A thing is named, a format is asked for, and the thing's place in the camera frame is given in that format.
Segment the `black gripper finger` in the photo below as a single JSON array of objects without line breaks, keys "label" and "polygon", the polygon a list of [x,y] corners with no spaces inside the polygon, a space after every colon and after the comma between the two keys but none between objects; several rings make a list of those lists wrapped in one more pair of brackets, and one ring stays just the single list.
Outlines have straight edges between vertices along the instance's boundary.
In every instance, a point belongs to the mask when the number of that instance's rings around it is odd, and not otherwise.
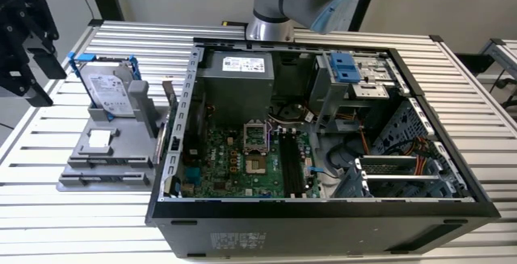
[{"label": "black gripper finger", "polygon": [[38,83],[28,57],[12,49],[8,38],[2,38],[2,98],[26,99],[34,107],[50,107],[52,99]]},{"label": "black gripper finger", "polygon": [[57,61],[55,47],[60,34],[47,0],[16,0],[14,17],[24,50],[50,79],[64,79],[67,73]]}]

